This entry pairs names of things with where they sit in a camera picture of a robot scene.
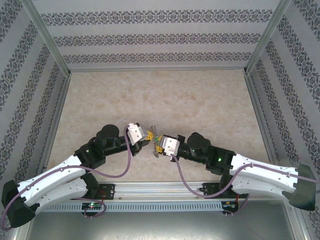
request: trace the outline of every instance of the marble floor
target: marble floor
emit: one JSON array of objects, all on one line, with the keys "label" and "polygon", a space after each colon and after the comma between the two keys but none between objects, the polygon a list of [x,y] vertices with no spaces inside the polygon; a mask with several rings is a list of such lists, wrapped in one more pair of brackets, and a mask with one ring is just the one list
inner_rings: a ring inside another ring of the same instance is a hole
[{"label": "marble floor", "polygon": [[[199,132],[217,147],[268,162],[267,153],[241,70],[124,71],[73,73],[48,169],[61,163],[94,137],[104,125],[122,133],[128,123],[156,126],[157,134],[186,136]],[[187,181],[219,180],[205,166],[182,159]],[[127,153],[108,156],[97,168],[117,175]],[[98,181],[180,181],[175,163],[153,156],[149,144],[132,158],[122,178]]]}]

